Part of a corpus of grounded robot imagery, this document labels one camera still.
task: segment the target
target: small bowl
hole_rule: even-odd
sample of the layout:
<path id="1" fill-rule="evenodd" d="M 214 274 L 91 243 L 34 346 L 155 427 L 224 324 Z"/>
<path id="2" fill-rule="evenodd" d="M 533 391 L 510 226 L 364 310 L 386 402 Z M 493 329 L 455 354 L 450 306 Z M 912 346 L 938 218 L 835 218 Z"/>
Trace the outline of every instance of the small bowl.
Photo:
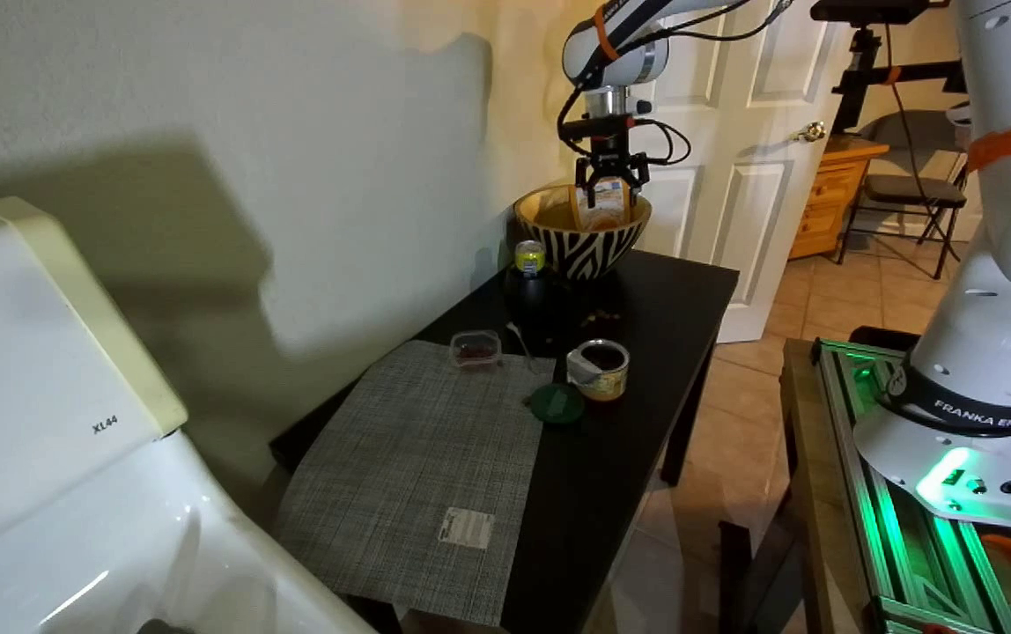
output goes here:
<path id="1" fill-rule="evenodd" d="M 499 367 L 499 334 L 496 333 L 459 333 L 446 342 L 446 358 L 463 369 L 490 369 Z"/>
<path id="2" fill-rule="evenodd" d="M 565 279 L 607 279 L 653 218 L 647 198 L 580 226 L 574 187 L 539 187 L 510 206 L 514 223 L 545 246 L 545 268 Z"/>

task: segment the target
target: green light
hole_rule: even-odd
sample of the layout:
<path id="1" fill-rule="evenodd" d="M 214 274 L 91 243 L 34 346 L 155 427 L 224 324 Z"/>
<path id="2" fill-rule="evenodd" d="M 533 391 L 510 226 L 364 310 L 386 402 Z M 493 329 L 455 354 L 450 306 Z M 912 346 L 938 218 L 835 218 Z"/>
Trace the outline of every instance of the green light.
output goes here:
<path id="1" fill-rule="evenodd" d="M 545 246 L 539 239 L 523 239 L 510 250 L 510 265 L 525 274 L 539 274 L 545 268 Z"/>
<path id="2" fill-rule="evenodd" d="M 930 503 L 930 509 L 944 509 L 944 486 L 954 474 L 961 474 L 971 461 L 968 448 L 950 448 L 921 482 L 915 492 Z"/>

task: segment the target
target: black table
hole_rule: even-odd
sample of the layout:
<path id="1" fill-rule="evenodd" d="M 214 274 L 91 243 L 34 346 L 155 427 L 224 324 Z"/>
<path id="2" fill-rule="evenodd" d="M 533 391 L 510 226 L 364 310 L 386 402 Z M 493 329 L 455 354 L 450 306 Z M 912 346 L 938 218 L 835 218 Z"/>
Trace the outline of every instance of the black table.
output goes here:
<path id="1" fill-rule="evenodd" d="M 455 333 L 499 333 L 514 322 L 503 300 L 509 273 L 480 286 L 419 333 L 446 342 Z M 510 566 L 503 627 L 523 634 L 580 630 L 610 565 L 637 515 L 653 469 L 680 482 L 684 452 L 708 378 L 722 310 L 735 273 L 627 253 L 615 274 L 570 286 L 570 329 L 545 342 L 554 354 L 614 334 L 632 348 L 627 394 L 590 409 L 574 427 L 545 427 Z M 348 391 L 273 441 L 282 469 L 297 469 Z"/>

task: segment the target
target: white door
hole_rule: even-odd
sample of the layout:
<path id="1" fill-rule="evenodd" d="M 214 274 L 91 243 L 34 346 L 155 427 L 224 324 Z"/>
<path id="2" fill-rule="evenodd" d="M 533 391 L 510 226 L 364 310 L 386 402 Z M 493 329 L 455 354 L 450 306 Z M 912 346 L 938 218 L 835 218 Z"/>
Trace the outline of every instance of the white door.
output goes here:
<path id="1" fill-rule="evenodd" d="M 767 3 L 753 0 L 705 30 L 746 33 Z M 800 140 L 800 132 L 833 125 L 847 60 L 847 30 L 809 23 L 809 3 L 793 3 L 742 41 L 674 39 L 669 70 L 637 91 L 655 104 L 655 120 L 694 144 L 686 161 L 653 168 L 646 198 L 655 214 L 640 250 L 741 273 L 719 342 L 763 333 L 823 150 Z M 667 140 L 637 135 L 637 150 L 662 155 Z"/>

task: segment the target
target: cable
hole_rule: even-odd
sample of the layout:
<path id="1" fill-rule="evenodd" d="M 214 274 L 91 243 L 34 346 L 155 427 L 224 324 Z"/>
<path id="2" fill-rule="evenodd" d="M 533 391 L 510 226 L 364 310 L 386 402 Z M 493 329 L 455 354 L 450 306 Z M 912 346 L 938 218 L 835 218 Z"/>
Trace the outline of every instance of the cable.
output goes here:
<path id="1" fill-rule="evenodd" d="M 694 150 L 691 139 L 680 128 L 674 128 L 674 125 L 633 120 L 633 128 L 655 128 L 667 139 L 667 144 L 669 144 L 669 155 L 667 158 L 647 158 L 647 167 L 680 167 L 691 155 L 691 150 Z"/>
<path id="2" fill-rule="evenodd" d="M 903 125 L 903 135 L 907 135 L 907 153 L 908 153 L 908 167 L 912 167 L 912 180 L 915 180 L 915 192 L 921 192 L 921 201 L 927 209 L 927 233 L 941 233 L 938 226 L 938 213 L 932 213 L 932 201 L 927 198 L 927 184 L 923 184 L 923 167 L 921 167 L 921 150 L 915 150 L 915 135 L 912 135 L 912 125 L 908 125 L 908 113 L 907 113 L 907 104 L 903 104 L 903 91 L 898 91 L 898 68 L 896 68 L 896 39 L 893 39 L 893 26 L 885 26 L 885 39 L 889 39 L 889 90 L 893 90 L 893 98 L 896 98 L 896 108 L 898 108 L 898 125 Z"/>
<path id="3" fill-rule="evenodd" d="M 694 30 L 694 26 L 727 19 L 727 16 L 733 16 L 733 11 L 746 9 L 746 3 L 752 3 L 752 0 L 733 0 L 733 3 L 719 9 L 719 11 L 686 19 L 686 23 L 674 26 L 674 30 L 647 33 L 647 34 L 627 41 L 627 47 L 615 47 L 615 57 L 622 57 L 622 52 L 632 52 L 632 49 L 640 49 L 640 47 L 647 47 L 647 41 L 659 41 L 659 39 L 678 39 L 678 34 L 680 34 L 680 39 L 705 39 L 705 41 L 741 41 L 741 39 L 753 39 L 756 33 L 763 33 L 773 23 L 777 23 L 777 19 L 793 9 L 793 0 L 775 0 L 775 9 L 773 9 L 753 30 L 733 33 L 733 34 L 686 33 L 686 30 Z M 574 81 L 567 104 L 565 104 L 559 113 L 556 113 L 559 140 L 565 140 L 574 155 L 580 155 L 580 158 L 592 158 L 592 153 L 580 150 L 579 140 L 565 139 L 565 125 L 567 125 L 567 115 L 570 115 L 570 108 L 574 108 L 574 104 L 579 104 L 579 96 L 580 96 L 580 86 L 594 86 L 592 78 L 594 78 L 598 70 L 602 70 L 602 57 L 594 57 L 594 60 L 590 63 L 590 70 Z M 662 120 L 637 120 L 637 125 L 659 128 L 662 139 L 667 139 L 667 144 L 669 144 L 669 155 L 667 155 L 667 158 L 647 158 L 653 167 L 678 167 L 678 161 L 684 161 L 684 158 L 691 155 L 691 140 L 686 140 L 686 135 L 680 135 L 678 128 L 669 128 L 669 125 L 662 125 Z"/>

